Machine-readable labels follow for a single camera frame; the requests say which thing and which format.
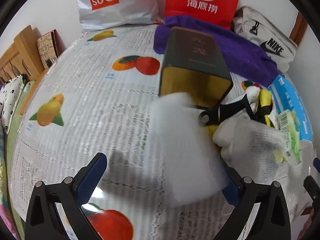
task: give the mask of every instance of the grey bag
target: grey bag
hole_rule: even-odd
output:
[[[258,11],[243,6],[233,19],[235,33],[260,46],[286,73],[293,62],[297,45]]]

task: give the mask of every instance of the wooden headboard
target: wooden headboard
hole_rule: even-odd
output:
[[[4,84],[20,74],[35,81],[43,70],[36,37],[29,25],[14,38],[13,44],[0,58],[0,82]]]

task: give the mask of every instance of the white plastic bag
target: white plastic bag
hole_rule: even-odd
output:
[[[85,32],[160,21],[156,0],[77,0]]]
[[[250,119],[235,118],[228,119],[225,126],[235,127],[233,129],[233,140],[228,152],[221,152],[226,163],[236,169],[241,177],[248,176],[255,183],[270,185],[280,166],[275,160],[274,153],[277,150],[281,154],[286,149],[286,135],[277,129],[268,127]]]

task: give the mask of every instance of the purple towel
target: purple towel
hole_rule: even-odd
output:
[[[276,76],[281,74],[276,63],[259,46],[232,31],[191,16],[169,16],[164,25],[157,27],[153,44],[156,53],[164,54],[170,28],[173,26],[211,34],[220,47],[229,71],[252,82],[268,87]]]

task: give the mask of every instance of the bedsheet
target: bedsheet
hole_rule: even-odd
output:
[[[175,209],[168,203],[165,163],[148,132],[163,60],[153,50],[155,29],[125,26],[83,34],[43,78],[23,116],[12,158],[12,204],[24,220],[38,180],[52,184],[74,176],[97,152],[106,154],[108,167],[84,205],[95,212],[88,219],[97,230],[121,216],[132,225],[133,239],[212,239],[228,219],[232,209],[222,193]],[[245,79],[232,78],[235,85],[224,103],[244,94]],[[287,175],[278,180],[292,217],[298,200],[288,190]],[[257,208],[240,238],[248,234]],[[99,233],[103,238],[104,231]]]

